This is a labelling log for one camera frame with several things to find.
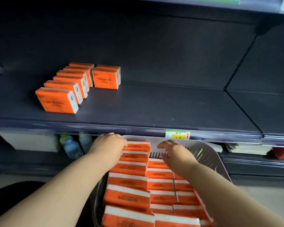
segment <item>blue bottle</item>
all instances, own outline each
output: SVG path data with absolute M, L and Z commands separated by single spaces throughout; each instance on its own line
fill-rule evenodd
M 64 150 L 70 159 L 77 159 L 83 155 L 79 144 L 72 137 L 65 140 Z

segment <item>left arm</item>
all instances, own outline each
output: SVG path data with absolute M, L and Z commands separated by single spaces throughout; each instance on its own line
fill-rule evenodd
M 74 227 L 91 191 L 119 160 L 127 141 L 109 133 L 90 151 L 0 217 L 0 227 Z

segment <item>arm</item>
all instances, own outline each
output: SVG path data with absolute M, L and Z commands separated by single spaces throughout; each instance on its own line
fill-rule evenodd
M 284 227 L 284 220 L 246 195 L 212 169 L 199 164 L 193 154 L 172 140 L 164 141 L 169 156 L 161 155 L 172 171 L 185 178 L 198 192 L 218 226 Z
M 0 227 L 74 227 L 91 191 L 119 160 L 127 141 L 109 133 L 90 151 L 0 217 Z

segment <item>right arm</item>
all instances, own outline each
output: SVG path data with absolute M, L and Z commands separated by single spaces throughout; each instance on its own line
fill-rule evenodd
M 172 140 L 158 148 L 169 168 L 185 178 L 198 192 L 218 226 L 224 227 L 284 227 L 284 220 L 246 195 L 217 172 L 197 162 L 193 154 Z

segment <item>plastic bottle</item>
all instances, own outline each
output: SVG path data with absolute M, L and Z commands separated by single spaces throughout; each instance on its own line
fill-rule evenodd
M 77 159 L 83 155 L 79 144 L 72 137 L 65 140 L 64 150 L 70 159 Z
M 71 136 L 68 134 L 60 134 L 60 143 L 63 147 L 65 146 L 65 140 L 67 138 L 71 138 Z
M 79 133 L 79 141 L 83 148 L 83 151 L 87 153 L 89 149 L 91 148 L 91 145 L 93 144 L 91 135 L 85 135 L 85 134 Z

